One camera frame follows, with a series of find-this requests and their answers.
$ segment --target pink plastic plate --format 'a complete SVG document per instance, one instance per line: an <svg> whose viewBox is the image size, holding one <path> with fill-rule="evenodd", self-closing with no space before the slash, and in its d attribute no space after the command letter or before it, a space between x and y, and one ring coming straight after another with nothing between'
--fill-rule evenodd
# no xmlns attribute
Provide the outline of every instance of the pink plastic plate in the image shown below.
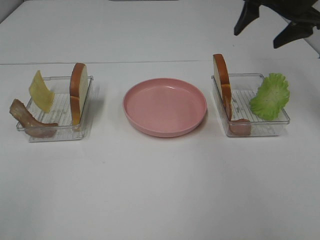
<svg viewBox="0 0 320 240"><path fill-rule="evenodd" d="M133 86L124 96L126 117L139 131L163 138L194 130L204 119L207 102L192 84L174 78L155 78Z"/></svg>

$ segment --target yellow cheese slice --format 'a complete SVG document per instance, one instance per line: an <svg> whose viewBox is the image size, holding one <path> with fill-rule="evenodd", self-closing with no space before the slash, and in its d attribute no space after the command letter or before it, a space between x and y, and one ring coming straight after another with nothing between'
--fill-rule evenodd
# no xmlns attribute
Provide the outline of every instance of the yellow cheese slice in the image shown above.
<svg viewBox="0 0 320 240"><path fill-rule="evenodd" d="M33 81L29 87L29 93L34 103L42 111L45 113L50 112L50 108L54 103L55 93L47 88L40 70L36 71L34 75Z"/></svg>

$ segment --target clear plastic container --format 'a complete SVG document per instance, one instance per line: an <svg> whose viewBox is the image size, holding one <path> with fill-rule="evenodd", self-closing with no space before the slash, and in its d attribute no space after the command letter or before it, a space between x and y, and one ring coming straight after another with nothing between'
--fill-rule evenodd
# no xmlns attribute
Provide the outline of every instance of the clear plastic container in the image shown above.
<svg viewBox="0 0 320 240"><path fill-rule="evenodd" d="M44 77L45 85L50 91L53 91L54 100L49 113L43 112L32 100L29 100L26 108L32 116L42 123L58 123L58 126L46 127L23 127L20 122L17 123L16 129L23 132L28 141L34 142L52 142L52 141L67 141L80 140L87 133L87 125L89 121L88 112L90 102L93 98L93 76L88 76L88 90L83 105L80 123L72 125L71 109L70 109L70 76L51 76ZM28 132L37 132L40 135L47 137L30 136Z"/></svg>
<svg viewBox="0 0 320 240"><path fill-rule="evenodd" d="M250 110L250 100L256 95L264 76L259 73L229 74L231 86L232 118L228 119L215 77L213 80L213 97L217 105L225 134L228 137L262 137L279 136L290 118L282 109L277 119L266 121Z"/></svg>

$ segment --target white table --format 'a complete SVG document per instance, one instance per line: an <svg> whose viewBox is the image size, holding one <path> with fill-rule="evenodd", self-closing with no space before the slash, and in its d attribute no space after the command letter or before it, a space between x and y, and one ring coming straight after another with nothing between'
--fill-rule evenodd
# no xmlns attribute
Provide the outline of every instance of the white table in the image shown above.
<svg viewBox="0 0 320 240"><path fill-rule="evenodd" d="M316 59L303 40L273 49L287 23L267 7L239 36L244 1L26 1L0 24L0 64Z"/></svg>
<svg viewBox="0 0 320 240"><path fill-rule="evenodd" d="M28 143L8 113L29 100L36 70L0 66L0 239L318 240L320 69L314 59L228 61L230 73L282 72L291 123L278 137L229 138L212 97L211 61L88 64L93 122L78 141ZM122 99L156 77L203 91L208 114L185 136L163 139L128 123Z"/></svg>

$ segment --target toast slice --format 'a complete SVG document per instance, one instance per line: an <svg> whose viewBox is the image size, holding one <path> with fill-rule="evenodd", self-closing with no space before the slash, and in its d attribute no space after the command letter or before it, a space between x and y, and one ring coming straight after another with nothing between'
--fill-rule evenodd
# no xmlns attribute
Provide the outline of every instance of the toast slice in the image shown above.
<svg viewBox="0 0 320 240"><path fill-rule="evenodd" d="M88 91L88 73L85 64L78 62L74 65L69 90L72 125L77 125L80 123Z"/></svg>
<svg viewBox="0 0 320 240"><path fill-rule="evenodd" d="M227 65L222 54L213 55L214 79L222 98L223 106L229 121L232 118L231 107L231 86L229 82L229 74Z"/></svg>

